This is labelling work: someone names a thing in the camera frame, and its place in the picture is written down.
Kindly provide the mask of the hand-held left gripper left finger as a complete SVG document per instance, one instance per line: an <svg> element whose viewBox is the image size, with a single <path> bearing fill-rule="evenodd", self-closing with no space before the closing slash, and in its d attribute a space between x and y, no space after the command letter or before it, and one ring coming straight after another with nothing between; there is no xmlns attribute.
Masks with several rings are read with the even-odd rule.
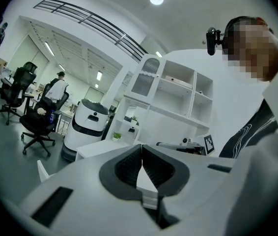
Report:
<svg viewBox="0 0 278 236"><path fill-rule="evenodd" d="M141 147L78 160L51 176L10 214L35 236L150 236L160 231L137 190Z"/></svg>

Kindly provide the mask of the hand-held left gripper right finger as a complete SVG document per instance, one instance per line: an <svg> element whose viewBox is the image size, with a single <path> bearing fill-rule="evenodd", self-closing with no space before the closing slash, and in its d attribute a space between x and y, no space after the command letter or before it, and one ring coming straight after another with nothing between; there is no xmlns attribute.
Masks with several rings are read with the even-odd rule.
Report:
<svg viewBox="0 0 278 236"><path fill-rule="evenodd" d="M141 147L143 167L158 191L150 236L223 236L232 194L224 182L233 159L187 154L158 146Z"/></svg>

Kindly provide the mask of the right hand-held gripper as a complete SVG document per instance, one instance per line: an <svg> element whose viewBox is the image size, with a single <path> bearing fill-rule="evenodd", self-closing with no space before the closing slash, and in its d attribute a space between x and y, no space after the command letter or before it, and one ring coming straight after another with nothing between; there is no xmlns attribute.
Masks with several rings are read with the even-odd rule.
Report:
<svg viewBox="0 0 278 236"><path fill-rule="evenodd" d="M195 138L184 138L180 145L157 142L157 146L176 150L180 152L207 156L215 150L212 136L197 136Z"/></svg>

